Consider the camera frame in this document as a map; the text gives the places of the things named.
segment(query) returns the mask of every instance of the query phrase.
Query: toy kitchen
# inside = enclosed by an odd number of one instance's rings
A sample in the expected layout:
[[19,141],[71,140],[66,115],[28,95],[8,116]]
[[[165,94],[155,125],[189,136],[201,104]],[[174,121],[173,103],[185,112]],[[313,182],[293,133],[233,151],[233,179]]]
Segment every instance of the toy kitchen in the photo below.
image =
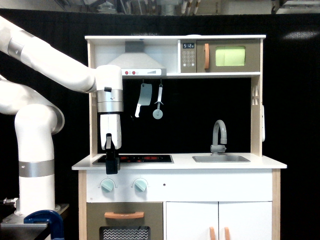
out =
[[[211,152],[208,142],[202,153],[121,153],[118,173],[106,174],[97,95],[90,93],[90,155],[72,167],[79,177],[79,239],[279,240],[280,170],[287,166],[262,155],[266,36],[85,38],[89,67],[117,65],[123,79],[250,79],[250,152],[226,151],[228,125],[212,119]],[[150,99],[142,86],[144,106]],[[155,119],[163,117],[161,106],[159,88]]]

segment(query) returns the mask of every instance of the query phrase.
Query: orange handle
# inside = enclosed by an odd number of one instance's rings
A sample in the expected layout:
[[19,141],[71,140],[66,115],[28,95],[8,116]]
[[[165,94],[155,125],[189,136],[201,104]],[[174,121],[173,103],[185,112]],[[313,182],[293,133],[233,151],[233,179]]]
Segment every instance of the orange handle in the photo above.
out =
[[210,227],[210,240],[216,240],[215,229],[213,226]]
[[141,219],[145,216],[143,211],[137,211],[135,213],[114,213],[114,212],[106,212],[104,217],[106,219]]
[[205,53],[204,69],[209,69],[209,43],[204,44],[204,53]]
[[230,240],[229,228],[225,227],[224,232],[225,232],[225,240]]

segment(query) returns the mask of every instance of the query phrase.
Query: ceiling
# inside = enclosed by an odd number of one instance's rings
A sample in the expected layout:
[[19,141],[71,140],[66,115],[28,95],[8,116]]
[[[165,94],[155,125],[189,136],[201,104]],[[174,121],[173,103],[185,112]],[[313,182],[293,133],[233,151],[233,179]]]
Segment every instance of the ceiling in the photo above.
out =
[[320,13],[304,0],[0,0],[0,8],[132,15],[245,15]]

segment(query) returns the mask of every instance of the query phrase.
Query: oven door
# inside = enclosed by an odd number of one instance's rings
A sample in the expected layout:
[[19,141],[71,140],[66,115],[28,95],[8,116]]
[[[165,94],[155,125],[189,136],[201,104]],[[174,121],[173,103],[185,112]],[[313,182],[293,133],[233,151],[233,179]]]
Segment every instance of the oven door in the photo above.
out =
[[162,202],[87,203],[87,240],[163,240]]

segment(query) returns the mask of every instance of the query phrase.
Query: blue clamp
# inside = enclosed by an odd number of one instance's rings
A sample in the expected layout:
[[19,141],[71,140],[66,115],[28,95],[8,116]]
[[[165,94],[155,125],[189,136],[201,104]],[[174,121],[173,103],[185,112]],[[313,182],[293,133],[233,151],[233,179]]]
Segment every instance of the blue clamp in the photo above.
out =
[[59,213],[53,210],[35,211],[23,220],[24,224],[49,223],[52,240],[65,240],[64,220]]

